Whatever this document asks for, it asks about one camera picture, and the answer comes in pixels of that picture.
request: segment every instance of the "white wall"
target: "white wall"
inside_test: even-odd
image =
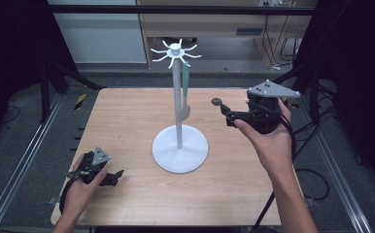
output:
[[[135,5],[135,0],[48,0],[49,4]],[[136,14],[54,14],[76,63],[146,63]]]

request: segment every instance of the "hand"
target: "hand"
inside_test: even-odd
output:
[[[282,115],[290,121],[290,111],[280,99],[278,101]],[[290,134],[283,124],[279,124],[273,132],[261,135],[241,119],[236,119],[234,123],[254,145],[260,163],[270,177],[282,177],[288,172],[293,172]]]
[[[76,171],[83,159],[82,154],[73,166]],[[90,202],[99,184],[105,179],[106,167],[103,168],[89,184],[85,184],[82,179],[75,180],[66,194],[63,214],[57,222],[53,232],[72,232],[82,211]]]

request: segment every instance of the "white circular base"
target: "white circular base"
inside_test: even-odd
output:
[[[160,131],[153,141],[153,157],[164,170],[183,174],[198,168],[208,155],[208,142],[196,128],[182,125],[183,146],[178,149],[176,125]]]

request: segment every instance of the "wooden table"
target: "wooden table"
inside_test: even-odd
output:
[[[154,161],[152,143],[175,124],[173,89],[107,88],[94,104],[72,166],[83,152],[100,146],[112,156],[110,172],[124,169],[116,186],[99,187],[79,225],[253,225],[271,191],[255,149],[242,133],[225,125],[212,98],[232,111],[247,111],[245,89],[190,89],[189,118],[183,122],[207,138],[205,162],[184,175]],[[51,216],[60,217],[58,206]],[[280,225],[276,203],[262,224]]]

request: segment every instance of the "finger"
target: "finger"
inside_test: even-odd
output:
[[[235,123],[236,127],[243,133],[243,135],[245,135],[249,139],[249,141],[251,141],[254,147],[256,147],[257,139],[261,135],[242,119],[235,119],[233,122]]]
[[[90,185],[96,188],[100,183],[103,182],[106,175],[108,174],[108,169],[104,167],[97,175],[94,177],[93,181],[91,181]]]
[[[279,102],[279,108],[281,108],[281,113],[283,116],[287,118],[287,120],[290,122],[290,110],[285,106],[284,102],[278,98]]]
[[[84,159],[84,155],[85,155],[85,154],[82,153],[82,154],[79,156],[78,160],[76,160],[75,165],[73,165],[73,171],[76,171],[76,170],[78,169],[79,165],[81,165],[81,162],[82,162],[82,160]]]

